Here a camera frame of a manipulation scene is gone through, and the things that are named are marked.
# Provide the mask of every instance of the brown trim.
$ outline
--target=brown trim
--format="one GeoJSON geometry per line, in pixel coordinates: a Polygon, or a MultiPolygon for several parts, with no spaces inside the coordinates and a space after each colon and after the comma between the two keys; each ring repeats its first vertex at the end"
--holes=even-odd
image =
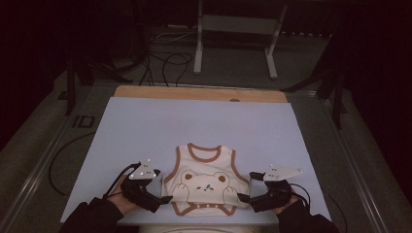
{"type": "Polygon", "coordinates": [[[234,158],[236,156],[236,150],[232,150],[232,155],[231,155],[231,161],[230,161],[230,166],[232,167],[232,170],[234,174],[236,175],[237,178],[239,178],[242,182],[245,182],[249,185],[249,180],[242,177],[239,172],[236,169],[236,166],[234,165],[234,158]]]}
{"type": "Polygon", "coordinates": [[[181,161],[181,154],[180,154],[180,150],[179,147],[176,147],[176,163],[175,163],[175,168],[173,169],[172,173],[170,173],[165,179],[164,179],[164,183],[168,183],[170,180],[172,180],[173,177],[176,176],[176,174],[178,173],[179,170],[179,165],[180,165],[180,161],[181,161]]]}
{"type": "Polygon", "coordinates": [[[192,202],[188,202],[188,204],[189,204],[189,207],[184,209],[182,212],[180,212],[177,203],[172,202],[172,206],[173,206],[173,209],[175,210],[176,215],[177,216],[185,216],[188,213],[190,213],[190,212],[192,212],[196,209],[204,209],[204,208],[219,209],[223,213],[225,213],[227,216],[232,216],[234,214],[234,212],[236,211],[235,206],[231,206],[231,210],[228,210],[223,204],[208,204],[208,203],[194,204],[192,202]]]}
{"type": "Polygon", "coordinates": [[[202,148],[202,147],[197,146],[193,143],[189,143],[188,144],[188,150],[189,150],[189,154],[191,155],[191,157],[194,160],[199,161],[199,162],[203,162],[203,163],[209,163],[209,162],[213,162],[213,161],[215,161],[216,159],[219,158],[219,156],[221,155],[221,152],[222,152],[222,146],[217,146],[215,148],[202,148]],[[216,151],[216,155],[214,155],[211,158],[200,158],[200,157],[197,157],[196,154],[194,154],[193,149],[203,150],[203,151],[216,151]]]}

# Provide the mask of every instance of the cartoon bear face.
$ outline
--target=cartoon bear face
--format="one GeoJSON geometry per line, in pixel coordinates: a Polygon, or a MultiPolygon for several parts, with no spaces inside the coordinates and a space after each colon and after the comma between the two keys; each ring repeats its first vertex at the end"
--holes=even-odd
{"type": "Polygon", "coordinates": [[[230,178],[225,172],[207,175],[186,170],[181,175],[181,181],[189,189],[188,201],[205,202],[208,200],[223,200],[223,192],[229,186],[230,178]]]}

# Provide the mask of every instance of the sleeve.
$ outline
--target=sleeve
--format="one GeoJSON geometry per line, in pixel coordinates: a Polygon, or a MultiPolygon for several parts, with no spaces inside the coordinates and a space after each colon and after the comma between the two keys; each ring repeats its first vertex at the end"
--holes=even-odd
{"type": "Polygon", "coordinates": [[[339,233],[336,225],[324,216],[312,216],[301,200],[282,211],[278,219],[281,233],[339,233]]]}
{"type": "Polygon", "coordinates": [[[115,232],[123,215],[108,200],[94,198],[90,204],[81,203],[60,228],[60,233],[109,233],[115,232]]]}

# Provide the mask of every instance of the table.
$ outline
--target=table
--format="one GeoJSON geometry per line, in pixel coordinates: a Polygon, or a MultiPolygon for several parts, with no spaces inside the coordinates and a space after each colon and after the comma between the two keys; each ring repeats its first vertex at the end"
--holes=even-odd
{"type": "MultiPolygon", "coordinates": [[[[271,163],[303,169],[303,175],[289,182],[304,185],[311,195],[313,214],[330,219],[292,106],[282,92],[120,86],[102,117],[61,221],[80,202],[105,193],[131,163],[150,159],[162,174],[170,173],[175,147],[189,142],[204,147],[219,143],[235,149],[236,166],[245,177],[250,172],[265,172],[271,163]],[[219,133],[211,137],[211,132],[219,133]]],[[[148,190],[159,196],[160,185],[158,177],[148,190]]],[[[252,197],[265,192],[263,183],[251,182],[252,197]]],[[[305,195],[301,190],[296,192],[305,195]]],[[[271,212],[254,213],[252,208],[238,209],[228,217],[181,217],[174,214],[171,205],[165,205],[155,214],[138,210],[120,221],[139,225],[182,223],[262,225],[275,224],[277,218],[271,212]]]]}

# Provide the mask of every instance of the neckline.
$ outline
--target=neckline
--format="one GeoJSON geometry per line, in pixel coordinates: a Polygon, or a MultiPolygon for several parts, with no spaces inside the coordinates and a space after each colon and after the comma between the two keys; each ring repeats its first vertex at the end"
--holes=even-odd
{"type": "Polygon", "coordinates": [[[202,148],[202,147],[197,146],[197,145],[195,145],[195,144],[193,144],[193,143],[189,143],[189,144],[188,144],[188,149],[189,149],[190,155],[194,158],[194,160],[200,161],[200,162],[205,162],[205,163],[215,161],[216,159],[219,158],[219,156],[221,155],[221,152],[222,152],[222,146],[217,146],[217,147],[215,147],[215,148],[202,148]],[[196,154],[194,153],[193,149],[203,150],[203,151],[215,151],[216,154],[213,155],[213,156],[210,157],[210,158],[201,158],[201,157],[196,156],[196,154]]]}

